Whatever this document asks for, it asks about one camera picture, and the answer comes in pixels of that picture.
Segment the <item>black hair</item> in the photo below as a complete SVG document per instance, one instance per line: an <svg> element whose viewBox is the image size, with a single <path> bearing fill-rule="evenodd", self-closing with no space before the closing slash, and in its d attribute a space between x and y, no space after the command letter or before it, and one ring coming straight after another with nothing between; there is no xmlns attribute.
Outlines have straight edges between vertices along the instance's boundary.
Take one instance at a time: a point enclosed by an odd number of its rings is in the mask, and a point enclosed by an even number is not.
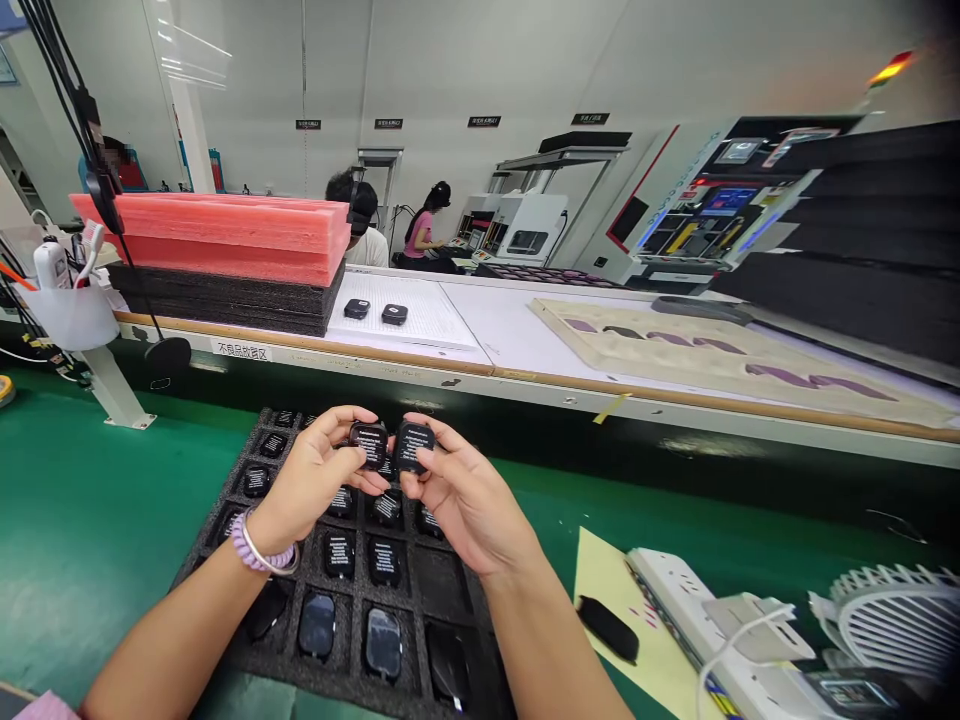
<svg viewBox="0 0 960 720"><path fill-rule="evenodd" d="M407 234L403 237L403 242L410 242L410 236L413 234L413 226L417 224L417 220L420 219L421 215L425 212L439 210L445 207L450 207L450 185L441 180L430 188L430 192L427 193L427 199L423 201L423 207L417 210L417 214L414 215L410 221L410 226L407 228Z"/></svg>
<svg viewBox="0 0 960 720"><path fill-rule="evenodd" d="M127 150L126 143L110 137L109 135L104 135L103 147L106 150L113 150L115 153L117 153L120 156L120 162L123 165L129 165L133 162L133 156L130 154L130 151Z"/></svg>
<svg viewBox="0 0 960 720"><path fill-rule="evenodd" d="M339 172L330 178L329 182L327 182L327 191L324 197L333 202L345 203L349 203L350 198L353 197L353 203L350 205L350 209L353 211L354 218L359 221L355 223L355 227L351 231L355 235L363 234L357 233L356 231L360 229L360 225L363 224L364 220L366 227L370 226L370 221L373 219L373 216L377 214L377 206L380 204L377 198L377 191L374 190L373 185L368 182L361 181L357 183L357 193L356 196L353 196L353 174L349 170Z"/></svg>

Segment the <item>purple hair tie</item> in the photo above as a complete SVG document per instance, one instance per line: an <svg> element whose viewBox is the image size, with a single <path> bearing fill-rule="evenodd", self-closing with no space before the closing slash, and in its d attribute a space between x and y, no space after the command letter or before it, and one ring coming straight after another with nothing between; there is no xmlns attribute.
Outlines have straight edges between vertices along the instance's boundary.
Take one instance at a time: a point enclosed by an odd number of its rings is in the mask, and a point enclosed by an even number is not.
<svg viewBox="0 0 960 720"><path fill-rule="evenodd" d="M237 554L243 560L243 564L257 572L272 572L276 575L292 575L297 569L299 562L288 568L291 560L296 554L296 543L288 547L279 555L263 556L253 547L252 542L248 542L250 537L247 532L247 517L253 512L250 508L242 515L238 515L233 520L230 527L230 537L233 538L233 546L237 549Z"/></svg>

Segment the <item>hand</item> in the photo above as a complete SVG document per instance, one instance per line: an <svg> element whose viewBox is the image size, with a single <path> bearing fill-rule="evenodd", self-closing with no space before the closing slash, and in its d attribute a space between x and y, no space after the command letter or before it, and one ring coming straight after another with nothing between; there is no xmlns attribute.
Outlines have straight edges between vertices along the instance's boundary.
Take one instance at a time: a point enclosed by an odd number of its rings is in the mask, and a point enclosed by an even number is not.
<svg viewBox="0 0 960 720"><path fill-rule="evenodd" d="M376 422L377 416L354 405L330 408L300 433L273 487L250 515L247 529L265 555L303 540L329 507L343 484L368 495L381 495L390 483L376 472L360 472L367 454L362 448L334 446L347 438L355 420Z"/></svg>
<svg viewBox="0 0 960 720"><path fill-rule="evenodd" d="M470 569L485 578L545 563L536 533L490 461L449 425L420 413L404 418L428 425L437 446L417 450L427 472L400 473L403 492L427 506Z"/></svg>

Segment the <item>power strip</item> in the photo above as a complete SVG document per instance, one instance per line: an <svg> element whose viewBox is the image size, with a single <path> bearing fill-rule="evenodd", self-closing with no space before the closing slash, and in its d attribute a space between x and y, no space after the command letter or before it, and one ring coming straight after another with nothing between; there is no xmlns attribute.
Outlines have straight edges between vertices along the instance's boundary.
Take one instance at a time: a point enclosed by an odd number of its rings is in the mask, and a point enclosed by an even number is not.
<svg viewBox="0 0 960 720"><path fill-rule="evenodd" d="M720 650L726 636L707 615L704 601L715 596L682 558L637 548L627 555L647 600L698 671ZM835 717L811 696L801 673L790 663L758 665L736 648L725 653L707 689L728 718L809 720Z"/></svg>

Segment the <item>pink foam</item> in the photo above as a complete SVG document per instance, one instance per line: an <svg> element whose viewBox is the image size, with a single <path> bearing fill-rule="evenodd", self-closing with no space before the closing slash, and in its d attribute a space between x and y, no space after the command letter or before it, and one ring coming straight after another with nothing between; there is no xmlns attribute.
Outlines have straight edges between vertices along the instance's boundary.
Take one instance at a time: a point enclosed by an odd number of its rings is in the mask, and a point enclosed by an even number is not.
<svg viewBox="0 0 960 720"><path fill-rule="evenodd" d="M70 200L84 220L101 222L89 195ZM346 203L128 193L117 209L130 254L144 267L326 287L350 242ZM120 248L115 236L106 239Z"/></svg>

